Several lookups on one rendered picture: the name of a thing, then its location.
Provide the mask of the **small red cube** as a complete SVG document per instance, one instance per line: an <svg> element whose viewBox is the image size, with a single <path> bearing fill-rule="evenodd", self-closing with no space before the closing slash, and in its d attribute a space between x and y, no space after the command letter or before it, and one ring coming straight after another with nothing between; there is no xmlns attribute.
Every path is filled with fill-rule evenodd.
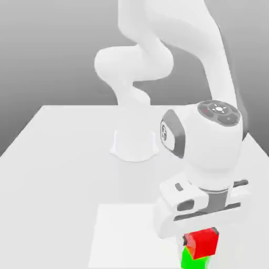
<svg viewBox="0 0 269 269"><path fill-rule="evenodd" d="M186 247L194 260L216 253L219 240L211 228L185 234L188 240Z"/></svg>

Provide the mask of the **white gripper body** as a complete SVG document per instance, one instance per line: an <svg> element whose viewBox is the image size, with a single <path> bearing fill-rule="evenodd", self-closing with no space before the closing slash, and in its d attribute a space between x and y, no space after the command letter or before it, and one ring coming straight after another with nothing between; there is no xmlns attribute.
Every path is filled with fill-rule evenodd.
<svg viewBox="0 0 269 269"><path fill-rule="evenodd" d="M226 225L241 224L249 216L251 204L252 196L247 188L234 188L231 203L223 210L213 213L197 211L192 214L178 214L160 197L156 202L156 233L164 239L211 227L221 230Z"/></svg>

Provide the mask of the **small green cube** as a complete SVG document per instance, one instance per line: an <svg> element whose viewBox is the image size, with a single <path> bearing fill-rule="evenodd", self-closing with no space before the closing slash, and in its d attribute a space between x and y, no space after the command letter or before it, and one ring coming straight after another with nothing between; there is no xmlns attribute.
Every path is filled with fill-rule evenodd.
<svg viewBox="0 0 269 269"><path fill-rule="evenodd" d="M182 269L208 269L208 264L209 264L210 259L211 258L209 256L205 256L205 257L194 260L190 254L190 251L185 246L184 250L182 251L181 268Z"/></svg>

